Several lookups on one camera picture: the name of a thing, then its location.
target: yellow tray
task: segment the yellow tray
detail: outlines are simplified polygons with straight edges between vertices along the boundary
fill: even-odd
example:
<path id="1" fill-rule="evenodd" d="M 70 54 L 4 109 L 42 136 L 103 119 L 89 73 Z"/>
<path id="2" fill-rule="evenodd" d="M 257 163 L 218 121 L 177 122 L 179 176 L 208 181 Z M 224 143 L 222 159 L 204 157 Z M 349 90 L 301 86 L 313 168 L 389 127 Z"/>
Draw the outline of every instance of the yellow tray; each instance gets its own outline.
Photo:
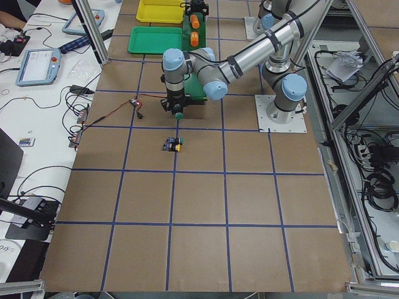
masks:
<path id="1" fill-rule="evenodd" d="M 140 0 L 136 19 L 147 23 L 183 22 L 184 8 L 180 7 L 182 0 Z"/>

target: black monitor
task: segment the black monitor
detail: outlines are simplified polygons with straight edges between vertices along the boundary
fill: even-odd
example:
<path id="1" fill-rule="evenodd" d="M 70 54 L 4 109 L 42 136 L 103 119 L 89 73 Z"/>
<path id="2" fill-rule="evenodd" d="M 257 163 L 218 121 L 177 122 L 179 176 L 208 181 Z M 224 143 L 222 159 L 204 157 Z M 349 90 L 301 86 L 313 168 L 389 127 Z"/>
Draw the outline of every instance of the black monitor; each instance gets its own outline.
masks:
<path id="1" fill-rule="evenodd" d="M 46 240 L 49 228 L 54 223 L 58 202 L 45 201 L 42 198 L 38 200 L 37 196 L 30 196 L 21 204 L 8 200 L 23 154 L 23 150 L 0 129 L 0 213 L 6 211 L 21 216 L 17 224 L 10 224 L 6 237 Z"/>

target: orange object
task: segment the orange object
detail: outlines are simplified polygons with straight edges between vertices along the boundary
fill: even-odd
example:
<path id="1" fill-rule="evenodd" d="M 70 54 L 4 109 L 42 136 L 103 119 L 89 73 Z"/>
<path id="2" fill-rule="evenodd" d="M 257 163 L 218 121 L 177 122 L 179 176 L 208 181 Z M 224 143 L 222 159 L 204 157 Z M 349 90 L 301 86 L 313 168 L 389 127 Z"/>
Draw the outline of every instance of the orange object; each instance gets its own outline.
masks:
<path id="1" fill-rule="evenodd" d="M 199 22 L 199 20 L 198 20 L 198 17 L 195 15 L 195 14 L 192 14 L 191 16 L 190 16 L 190 23 L 191 23 L 191 26 L 192 26 L 192 28 L 194 28 L 194 29 L 198 29 L 198 28 L 200 28 L 199 26 L 199 24 L 200 24 L 200 22 Z"/>
<path id="2" fill-rule="evenodd" d="M 198 37 L 198 32 L 193 31 L 190 37 L 190 45 L 192 47 L 197 47 L 200 43 L 200 38 Z"/>

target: white mounting plate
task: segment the white mounting plate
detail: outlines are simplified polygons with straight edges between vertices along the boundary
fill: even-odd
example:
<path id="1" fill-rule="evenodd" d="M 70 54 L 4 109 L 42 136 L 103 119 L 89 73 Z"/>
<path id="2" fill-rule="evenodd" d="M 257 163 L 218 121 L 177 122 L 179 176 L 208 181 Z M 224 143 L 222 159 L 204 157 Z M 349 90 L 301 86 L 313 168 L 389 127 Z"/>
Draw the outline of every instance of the white mounting plate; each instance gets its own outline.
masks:
<path id="1" fill-rule="evenodd" d="M 257 17 L 244 17 L 244 24 L 245 24 L 245 33 L 247 35 L 247 40 L 254 40 L 259 36 L 254 31 L 254 23 Z"/>
<path id="2" fill-rule="evenodd" d="M 294 118 L 285 125 L 280 125 L 270 120 L 266 115 L 267 106 L 274 101 L 275 95 L 255 95 L 257 123 L 259 132 L 276 132 L 276 133 L 307 133 L 304 115 L 298 113 Z M 302 107 L 298 104 L 296 111 L 300 111 Z"/>

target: tablet device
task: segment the tablet device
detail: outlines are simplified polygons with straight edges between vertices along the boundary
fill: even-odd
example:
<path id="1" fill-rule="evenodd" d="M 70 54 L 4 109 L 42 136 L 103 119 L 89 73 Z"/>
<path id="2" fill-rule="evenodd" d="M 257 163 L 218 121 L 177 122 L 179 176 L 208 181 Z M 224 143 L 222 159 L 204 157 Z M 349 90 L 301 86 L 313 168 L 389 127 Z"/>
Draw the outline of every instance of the tablet device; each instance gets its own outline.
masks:
<path id="1" fill-rule="evenodd" d="M 92 14 L 97 26 L 101 25 L 102 20 L 104 20 L 105 12 L 102 9 L 92 9 Z M 82 23 L 80 23 L 79 17 L 75 14 L 69 18 L 62 28 L 62 32 L 66 34 L 75 34 L 78 36 L 84 36 L 86 32 L 83 29 Z"/>
<path id="2" fill-rule="evenodd" d="M 59 49 L 39 49 L 25 52 L 16 80 L 18 86 L 52 84 L 60 67 Z"/>

